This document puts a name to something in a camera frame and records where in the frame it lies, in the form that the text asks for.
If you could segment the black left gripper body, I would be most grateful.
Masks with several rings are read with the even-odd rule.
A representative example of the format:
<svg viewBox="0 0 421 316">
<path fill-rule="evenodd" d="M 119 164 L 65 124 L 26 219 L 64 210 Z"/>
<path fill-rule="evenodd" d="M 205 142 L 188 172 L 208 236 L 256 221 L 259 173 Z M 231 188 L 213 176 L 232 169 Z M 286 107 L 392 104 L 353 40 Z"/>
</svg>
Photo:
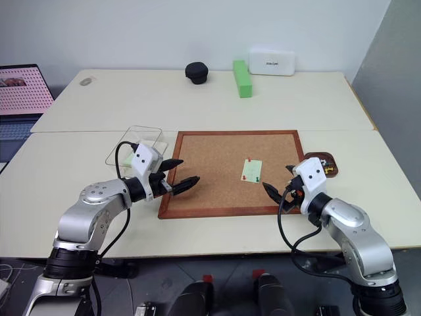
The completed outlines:
<svg viewBox="0 0 421 316">
<path fill-rule="evenodd" d="M 149 185 L 154 198 L 158 198 L 173 191 L 173 187 L 166 181 L 166 175 L 162 171 L 149 175 Z"/>
</svg>

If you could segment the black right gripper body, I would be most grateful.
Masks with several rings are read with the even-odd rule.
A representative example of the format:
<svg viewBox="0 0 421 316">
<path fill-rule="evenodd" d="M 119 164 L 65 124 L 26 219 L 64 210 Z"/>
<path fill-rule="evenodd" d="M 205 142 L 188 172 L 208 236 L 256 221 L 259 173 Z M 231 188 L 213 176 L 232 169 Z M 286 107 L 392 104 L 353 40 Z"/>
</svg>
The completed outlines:
<svg viewBox="0 0 421 316">
<path fill-rule="evenodd" d="M 304 200 L 303 192 L 303 181 L 300 176 L 295 176 L 289 181 L 289 184 L 285 187 L 287 195 L 290 195 L 291 201 L 284 200 L 282 210 L 284 213 L 290 213 L 292 211 L 301 209 L 301 204 Z"/>
</svg>

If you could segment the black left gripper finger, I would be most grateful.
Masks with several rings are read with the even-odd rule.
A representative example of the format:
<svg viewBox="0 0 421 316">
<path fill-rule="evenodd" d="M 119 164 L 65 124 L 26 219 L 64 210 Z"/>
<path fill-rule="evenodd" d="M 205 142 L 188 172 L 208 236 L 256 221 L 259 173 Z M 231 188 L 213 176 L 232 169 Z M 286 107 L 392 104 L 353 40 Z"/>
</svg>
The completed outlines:
<svg viewBox="0 0 421 316">
<path fill-rule="evenodd" d="M 174 168 L 176 168 L 178 165 L 182 164 L 184 162 L 183 159 L 166 159 L 164 161 L 162 161 L 160 167 L 159 167 L 159 171 L 160 172 L 165 172 L 165 171 L 170 171 Z"/>
<path fill-rule="evenodd" d="M 192 187 L 194 187 L 194 185 L 198 183 L 199 180 L 199 176 L 191 176 L 189 178 L 183 179 L 180 183 L 172 186 L 172 195 L 176 196 L 178 194 L 190 190 Z"/>
</svg>

